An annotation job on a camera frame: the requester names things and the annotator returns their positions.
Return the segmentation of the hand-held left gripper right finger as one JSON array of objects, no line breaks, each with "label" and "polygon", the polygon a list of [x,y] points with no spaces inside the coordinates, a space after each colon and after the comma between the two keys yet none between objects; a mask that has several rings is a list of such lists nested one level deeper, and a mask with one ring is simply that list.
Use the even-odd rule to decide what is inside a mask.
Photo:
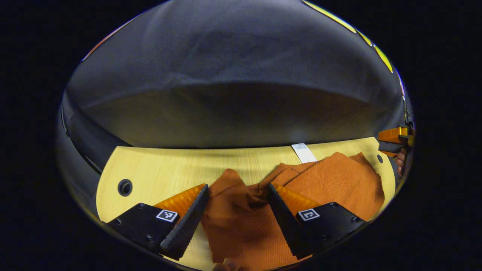
[{"label": "hand-held left gripper right finger", "polygon": [[278,184],[269,184],[267,200],[297,259],[331,249],[366,224],[337,202],[320,204]]}]

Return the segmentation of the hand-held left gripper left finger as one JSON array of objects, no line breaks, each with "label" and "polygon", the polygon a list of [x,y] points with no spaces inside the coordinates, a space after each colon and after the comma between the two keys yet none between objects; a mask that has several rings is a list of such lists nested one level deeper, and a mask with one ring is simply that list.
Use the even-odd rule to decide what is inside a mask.
[{"label": "hand-held left gripper left finger", "polygon": [[200,184],[154,206],[140,202],[107,224],[137,246],[179,260],[203,218],[208,200],[209,187]]}]

